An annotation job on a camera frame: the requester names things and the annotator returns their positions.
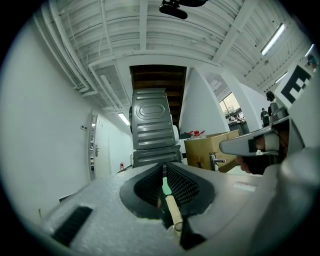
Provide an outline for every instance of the cardboard box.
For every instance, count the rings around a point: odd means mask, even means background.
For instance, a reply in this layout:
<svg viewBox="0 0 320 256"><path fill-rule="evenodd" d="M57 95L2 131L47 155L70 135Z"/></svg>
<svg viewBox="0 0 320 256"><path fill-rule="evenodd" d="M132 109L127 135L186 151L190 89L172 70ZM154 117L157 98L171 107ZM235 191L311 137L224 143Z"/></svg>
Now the cardboard box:
<svg viewBox="0 0 320 256"><path fill-rule="evenodd" d="M218 163L221 172L226 173L235 167L233 154L220 151L219 143L239 136L238 130L207 135L207 138L185 140L185 152L189 166L212 170L209 153L215 153L218 159L227 159L226 163Z"/></svg>

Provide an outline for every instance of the fluorescent light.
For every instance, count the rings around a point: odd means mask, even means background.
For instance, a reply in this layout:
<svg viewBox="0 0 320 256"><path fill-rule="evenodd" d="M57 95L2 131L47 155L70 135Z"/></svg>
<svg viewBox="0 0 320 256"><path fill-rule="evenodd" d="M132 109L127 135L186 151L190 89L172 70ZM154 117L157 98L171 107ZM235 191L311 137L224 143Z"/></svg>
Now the fluorescent light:
<svg viewBox="0 0 320 256"><path fill-rule="evenodd" d="M278 83L282 78L285 77L285 75L287 74L288 72L285 72L277 81L275 81L276 83Z"/></svg>
<svg viewBox="0 0 320 256"><path fill-rule="evenodd" d="M119 113L118 116L122 119L122 121L124 121L124 123L129 126L130 123L128 121L128 119L125 117L124 113Z"/></svg>
<svg viewBox="0 0 320 256"><path fill-rule="evenodd" d="M271 37L271 39L269 40L269 42L265 45L265 47L263 47L261 53L262 55L266 55L267 52L270 50L270 48L275 44L275 42L277 41L277 39L281 36L281 34L283 33L283 31L285 30L286 26L285 24L281 23L278 28L276 29L276 31L274 32L273 36Z"/></svg>
<svg viewBox="0 0 320 256"><path fill-rule="evenodd" d="M312 48L315 46L315 44L313 43L311 46L310 46L310 49L306 52L306 54L304 55L304 57L307 57L307 55L311 52Z"/></svg>

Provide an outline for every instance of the wooden ceiling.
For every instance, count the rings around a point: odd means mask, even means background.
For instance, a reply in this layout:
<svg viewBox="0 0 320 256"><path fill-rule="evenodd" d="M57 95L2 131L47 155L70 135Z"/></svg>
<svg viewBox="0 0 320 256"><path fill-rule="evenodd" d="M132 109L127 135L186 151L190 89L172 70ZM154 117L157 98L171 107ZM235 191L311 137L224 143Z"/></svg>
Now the wooden ceiling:
<svg viewBox="0 0 320 256"><path fill-rule="evenodd" d="M165 88L172 122L179 127L187 68L174 65L131 66L133 89Z"/></svg>

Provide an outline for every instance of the metal panel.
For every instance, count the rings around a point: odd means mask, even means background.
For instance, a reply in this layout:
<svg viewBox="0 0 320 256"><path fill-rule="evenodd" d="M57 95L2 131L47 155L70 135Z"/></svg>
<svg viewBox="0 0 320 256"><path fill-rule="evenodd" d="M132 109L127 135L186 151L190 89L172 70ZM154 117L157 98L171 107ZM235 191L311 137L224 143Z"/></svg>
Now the metal panel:
<svg viewBox="0 0 320 256"><path fill-rule="evenodd" d="M133 91L132 138L135 150L175 145L165 89Z"/></svg>
<svg viewBox="0 0 320 256"><path fill-rule="evenodd" d="M166 146L133 152L133 167L141 167L155 163L181 163L180 146Z"/></svg>

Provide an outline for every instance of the window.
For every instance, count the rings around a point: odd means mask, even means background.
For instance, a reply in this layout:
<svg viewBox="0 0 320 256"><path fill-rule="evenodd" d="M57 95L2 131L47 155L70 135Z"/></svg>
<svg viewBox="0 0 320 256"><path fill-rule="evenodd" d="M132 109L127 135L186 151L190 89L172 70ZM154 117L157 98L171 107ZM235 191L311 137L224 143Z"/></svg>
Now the window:
<svg viewBox="0 0 320 256"><path fill-rule="evenodd" d="M225 118L232 117L233 115L241 112L240 105L233 93L230 93L220 102L220 107L225 115Z"/></svg>

